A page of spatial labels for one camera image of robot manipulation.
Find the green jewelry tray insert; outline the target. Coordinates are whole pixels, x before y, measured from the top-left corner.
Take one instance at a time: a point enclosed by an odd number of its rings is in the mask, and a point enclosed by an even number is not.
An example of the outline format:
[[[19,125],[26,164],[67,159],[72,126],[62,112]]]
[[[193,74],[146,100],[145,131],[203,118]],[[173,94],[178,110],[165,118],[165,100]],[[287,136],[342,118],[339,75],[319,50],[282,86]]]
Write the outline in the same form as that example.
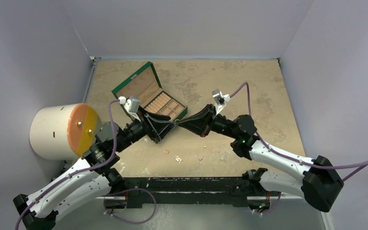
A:
[[[181,120],[188,113],[188,108],[185,105],[164,91],[161,91],[147,103],[144,109],[157,115],[169,116],[171,121]]]

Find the green jewelry box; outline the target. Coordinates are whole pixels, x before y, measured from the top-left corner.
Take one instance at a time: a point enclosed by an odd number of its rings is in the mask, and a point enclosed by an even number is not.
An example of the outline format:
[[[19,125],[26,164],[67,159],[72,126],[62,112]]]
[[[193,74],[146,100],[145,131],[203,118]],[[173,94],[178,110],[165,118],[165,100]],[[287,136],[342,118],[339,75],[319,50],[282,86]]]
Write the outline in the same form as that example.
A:
[[[121,84],[112,90],[112,94],[118,99],[120,96],[128,98],[135,96],[140,100],[140,106],[144,106],[155,98],[161,91],[166,92],[161,85],[158,74],[152,62],[147,62]],[[132,122],[141,123],[140,120],[132,119]]]

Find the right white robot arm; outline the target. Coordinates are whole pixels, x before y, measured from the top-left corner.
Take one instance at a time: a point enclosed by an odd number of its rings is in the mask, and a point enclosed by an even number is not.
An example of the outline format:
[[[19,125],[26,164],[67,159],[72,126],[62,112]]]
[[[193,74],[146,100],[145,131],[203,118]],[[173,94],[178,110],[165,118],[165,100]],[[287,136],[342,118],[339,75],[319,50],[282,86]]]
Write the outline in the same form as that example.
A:
[[[321,212],[329,212],[344,186],[336,167],[326,157],[302,157],[264,142],[250,115],[230,120],[217,114],[215,107],[208,104],[197,114],[179,121],[178,125],[200,137],[213,131],[233,138],[230,146],[236,155],[282,172],[257,170],[250,181],[250,189],[256,195],[265,191],[287,193],[304,198]]]

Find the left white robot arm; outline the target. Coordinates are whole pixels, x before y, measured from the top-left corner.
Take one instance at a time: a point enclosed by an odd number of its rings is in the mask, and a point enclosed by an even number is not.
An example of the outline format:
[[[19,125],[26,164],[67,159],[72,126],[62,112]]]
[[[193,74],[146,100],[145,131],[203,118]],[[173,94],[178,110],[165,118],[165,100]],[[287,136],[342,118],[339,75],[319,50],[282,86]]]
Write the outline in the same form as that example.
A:
[[[118,196],[125,180],[113,168],[119,152],[148,136],[158,142],[175,126],[167,115],[158,115],[139,107],[134,119],[121,128],[113,120],[104,123],[95,142],[67,171],[30,194],[19,194],[14,205],[19,213],[15,229],[22,223],[28,230],[51,230],[56,222],[74,209],[100,196]]]

